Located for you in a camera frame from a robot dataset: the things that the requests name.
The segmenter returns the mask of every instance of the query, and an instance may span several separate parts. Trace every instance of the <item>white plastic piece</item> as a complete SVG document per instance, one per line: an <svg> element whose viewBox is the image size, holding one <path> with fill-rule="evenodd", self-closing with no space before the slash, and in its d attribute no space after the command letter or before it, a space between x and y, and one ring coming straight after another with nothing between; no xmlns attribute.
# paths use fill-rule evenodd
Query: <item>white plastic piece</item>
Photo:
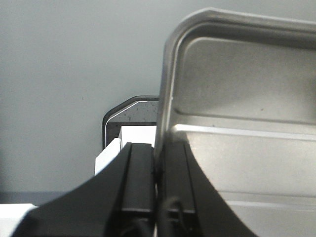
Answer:
<svg viewBox="0 0 316 237"><path fill-rule="evenodd" d="M122 148L127 142L148 143L155 146L156 126L122 126L120 131Z"/></svg>
<svg viewBox="0 0 316 237"><path fill-rule="evenodd" d="M10 237L27 211L36 206L23 204L0 204L0 237Z"/></svg>
<svg viewBox="0 0 316 237"><path fill-rule="evenodd" d="M114 138L114 140L98 155L95 159L94 175L97 175L101 170L103 170L120 152L119 138Z"/></svg>

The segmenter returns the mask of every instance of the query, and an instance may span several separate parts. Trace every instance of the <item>metal edge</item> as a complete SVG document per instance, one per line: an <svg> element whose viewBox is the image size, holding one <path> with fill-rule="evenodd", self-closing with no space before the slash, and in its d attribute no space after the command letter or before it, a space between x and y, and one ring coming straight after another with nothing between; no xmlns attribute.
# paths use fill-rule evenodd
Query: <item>metal edge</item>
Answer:
<svg viewBox="0 0 316 237"><path fill-rule="evenodd" d="M117 113L118 111L124 109L125 107L137 101L156 101L156 100L159 100L159 96L155 96L155 95L134 96L124 101L123 103L115 106L113 109L109 110L102 119L102 150L104 150L106 147L105 126L113 114Z"/></svg>
<svg viewBox="0 0 316 237"><path fill-rule="evenodd" d="M166 132L168 128L167 118L170 114L170 105L172 101L171 93L173 90L178 48L180 47L182 40L185 38L185 35L188 34L192 28L196 27L196 25L207 22L316 34L316 22L261 16L215 8L201 9L185 17L179 26L171 33L164 46L160 101L157 116L157 134L154 152L155 158L159 157L163 141L166 139Z"/></svg>

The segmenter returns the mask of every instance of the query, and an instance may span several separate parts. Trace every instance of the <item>gray wall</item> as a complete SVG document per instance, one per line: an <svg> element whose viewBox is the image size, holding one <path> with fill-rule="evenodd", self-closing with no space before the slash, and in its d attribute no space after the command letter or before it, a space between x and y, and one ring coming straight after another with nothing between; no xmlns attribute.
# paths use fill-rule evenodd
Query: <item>gray wall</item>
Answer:
<svg viewBox="0 0 316 237"><path fill-rule="evenodd" d="M0 191L66 191L93 175L106 111L159 93L165 39L204 8L316 20L316 2L0 2Z"/></svg>

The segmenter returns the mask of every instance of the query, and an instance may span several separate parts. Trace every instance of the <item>black cable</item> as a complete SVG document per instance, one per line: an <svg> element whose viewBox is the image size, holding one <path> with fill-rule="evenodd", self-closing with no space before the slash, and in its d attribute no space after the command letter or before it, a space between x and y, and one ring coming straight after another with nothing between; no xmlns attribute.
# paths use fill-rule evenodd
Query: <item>black cable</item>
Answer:
<svg viewBox="0 0 316 237"><path fill-rule="evenodd" d="M169 210L172 207L176 207L178 211L179 224L183 230L185 236L189 235L189 232L185 226L183 218L183 207L181 201L177 197L171 197L164 201L158 210L158 236L160 237L174 237L175 233L171 223L169 222Z"/></svg>

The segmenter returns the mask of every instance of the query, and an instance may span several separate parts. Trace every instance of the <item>stainless steel tray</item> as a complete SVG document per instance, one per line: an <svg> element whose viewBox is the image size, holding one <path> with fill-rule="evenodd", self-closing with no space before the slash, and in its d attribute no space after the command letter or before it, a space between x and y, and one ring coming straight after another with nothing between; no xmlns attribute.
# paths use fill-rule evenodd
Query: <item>stainless steel tray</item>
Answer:
<svg viewBox="0 0 316 237"><path fill-rule="evenodd" d="M165 45L156 156L187 140L259 236L316 233L316 24L207 9Z"/></svg>

